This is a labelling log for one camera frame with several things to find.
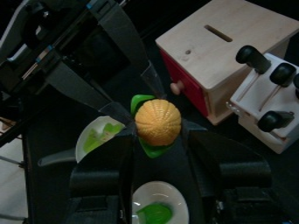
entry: white bowl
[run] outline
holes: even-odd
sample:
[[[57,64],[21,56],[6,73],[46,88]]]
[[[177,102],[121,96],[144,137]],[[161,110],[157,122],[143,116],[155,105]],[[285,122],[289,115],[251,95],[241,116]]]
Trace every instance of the white bowl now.
[[[119,122],[109,116],[100,116],[95,121],[92,121],[79,135],[79,141],[76,144],[77,162],[88,155],[88,153],[84,151],[84,143],[87,142],[91,130],[95,130],[97,135],[103,134],[103,129],[108,123],[111,123],[112,125],[116,124],[121,125],[121,129],[125,127],[125,125],[121,122]],[[109,134],[108,137],[105,137],[105,140],[101,140],[101,142],[104,143],[105,141],[108,141],[115,136],[115,134],[116,133]]]
[[[181,193],[177,189],[163,181],[152,181],[141,185],[132,198],[132,224],[139,222],[136,212],[153,203],[167,205],[172,210],[172,218],[167,224],[188,224],[189,213]]]

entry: black knob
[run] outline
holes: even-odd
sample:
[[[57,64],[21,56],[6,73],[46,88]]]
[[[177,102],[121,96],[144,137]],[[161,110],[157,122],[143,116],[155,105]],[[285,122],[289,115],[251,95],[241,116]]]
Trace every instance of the black knob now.
[[[265,56],[257,51],[257,49],[251,45],[244,45],[237,50],[236,62],[239,64],[245,64],[255,68],[259,74],[263,74],[271,67],[271,62]]]
[[[293,113],[269,110],[259,119],[256,126],[264,132],[269,132],[273,129],[284,128],[293,119]]]
[[[293,77],[295,96],[299,99],[299,74]]]
[[[288,63],[281,63],[269,75],[269,80],[283,88],[287,88],[295,77],[295,67]]]

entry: slot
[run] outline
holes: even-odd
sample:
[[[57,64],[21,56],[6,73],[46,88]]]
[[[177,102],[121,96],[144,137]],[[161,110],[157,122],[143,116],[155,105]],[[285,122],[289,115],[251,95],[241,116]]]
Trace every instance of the slot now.
[[[204,25],[204,28],[213,34],[216,35],[219,38],[221,38],[223,40],[225,40],[227,42],[232,41],[232,38],[228,37],[223,32],[220,32],[217,29],[215,29],[213,27],[211,27],[208,24]]]

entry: wooden box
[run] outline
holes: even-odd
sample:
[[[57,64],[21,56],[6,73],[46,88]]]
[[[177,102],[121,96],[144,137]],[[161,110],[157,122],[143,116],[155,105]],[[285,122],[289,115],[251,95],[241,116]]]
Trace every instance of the wooden box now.
[[[299,22],[244,0],[211,0],[157,39],[172,91],[219,124],[232,113],[225,103],[249,70],[235,60],[241,46],[279,58]]]

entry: green food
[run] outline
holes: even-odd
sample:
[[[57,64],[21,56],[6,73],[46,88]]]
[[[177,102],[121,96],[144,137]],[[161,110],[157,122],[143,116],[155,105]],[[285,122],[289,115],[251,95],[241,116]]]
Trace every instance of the green food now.
[[[93,151],[104,142],[107,142],[116,133],[123,129],[121,124],[113,125],[107,123],[101,133],[97,133],[95,129],[89,130],[87,141],[83,145],[83,150],[89,153]]]
[[[141,224],[165,224],[172,218],[172,211],[168,206],[153,203],[136,211]]]

